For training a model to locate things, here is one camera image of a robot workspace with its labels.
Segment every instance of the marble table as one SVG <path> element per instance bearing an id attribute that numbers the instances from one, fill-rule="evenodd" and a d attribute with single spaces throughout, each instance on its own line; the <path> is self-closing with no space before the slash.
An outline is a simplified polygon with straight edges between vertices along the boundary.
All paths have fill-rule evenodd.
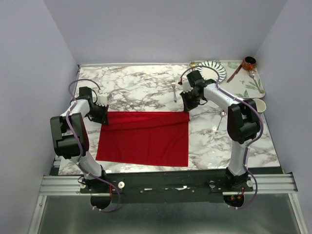
<path id="1" fill-rule="evenodd" d="M 181 87 L 177 85 L 177 103 L 174 103 L 171 81 L 178 81 L 187 65 L 141 65 L 82 67 L 79 78 L 96 81 L 104 93 L 111 94 L 109 111 L 183 111 L 183 102 L 178 95 Z M 96 86 L 81 81 L 78 88 Z M 221 108 L 209 101 L 206 105 L 190 112 L 189 123 L 189 164 L 188 167 L 162 167 L 137 164 L 97 161 L 109 173 L 158 172 L 180 170 L 224 169 L 228 166 L 232 141 L 227 134 L 226 117 L 223 118 L 219 132 L 216 127 L 220 121 Z M 249 167 L 279 166 L 270 132 L 264 120 L 264 134 L 250 149 Z M 100 124 L 84 119 L 90 141 L 90 152 L 95 158 L 98 149 Z M 61 159 L 59 175 L 81 174 L 77 166 L 69 160 Z"/>

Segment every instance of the cup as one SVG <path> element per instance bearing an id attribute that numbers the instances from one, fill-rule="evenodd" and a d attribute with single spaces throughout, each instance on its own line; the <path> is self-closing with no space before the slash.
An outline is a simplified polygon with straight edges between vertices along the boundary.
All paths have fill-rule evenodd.
<path id="1" fill-rule="evenodd" d="M 242 67 L 246 70 L 246 71 L 252 71 L 255 67 L 255 59 L 253 57 L 245 57 L 245 59 L 242 62 Z"/>
<path id="2" fill-rule="evenodd" d="M 255 106 L 257 107 L 258 113 L 263 113 L 267 109 L 267 105 L 261 99 L 254 98 Z"/>

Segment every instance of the wall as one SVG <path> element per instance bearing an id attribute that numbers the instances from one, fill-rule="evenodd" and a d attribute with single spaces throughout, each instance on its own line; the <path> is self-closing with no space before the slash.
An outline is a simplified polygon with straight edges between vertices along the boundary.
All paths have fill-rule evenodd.
<path id="1" fill-rule="evenodd" d="M 25 234 L 77 65 L 42 0 L 0 0 L 0 232 Z"/>
<path id="2" fill-rule="evenodd" d="M 281 165 L 293 171 L 312 233 L 312 1 L 288 0 L 257 53 L 266 118 Z"/>
<path id="3" fill-rule="evenodd" d="M 45 0 L 79 64 L 254 55 L 286 0 Z"/>

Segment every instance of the plate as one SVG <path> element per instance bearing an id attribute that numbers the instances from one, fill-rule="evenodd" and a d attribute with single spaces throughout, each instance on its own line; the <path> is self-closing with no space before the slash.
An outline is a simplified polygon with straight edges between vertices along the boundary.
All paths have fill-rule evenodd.
<path id="1" fill-rule="evenodd" d="M 221 63 L 216 62 L 216 61 L 202 61 L 198 65 L 214 68 L 219 73 L 220 82 L 225 80 L 226 70 L 225 70 L 224 66 L 221 65 Z M 204 79 L 213 79 L 215 81 L 218 79 L 218 75 L 213 70 L 211 70 L 209 68 L 198 67 L 196 69 L 199 70 L 201 76 Z"/>

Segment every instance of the red fabric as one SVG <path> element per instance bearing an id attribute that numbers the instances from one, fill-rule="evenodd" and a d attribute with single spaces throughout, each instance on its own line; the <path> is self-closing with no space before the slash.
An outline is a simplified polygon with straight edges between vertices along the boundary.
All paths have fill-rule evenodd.
<path id="1" fill-rule="evenodd" d="M 187 167 L 189 114 L 184 112 L 108 112 L 96 160 Z"/>

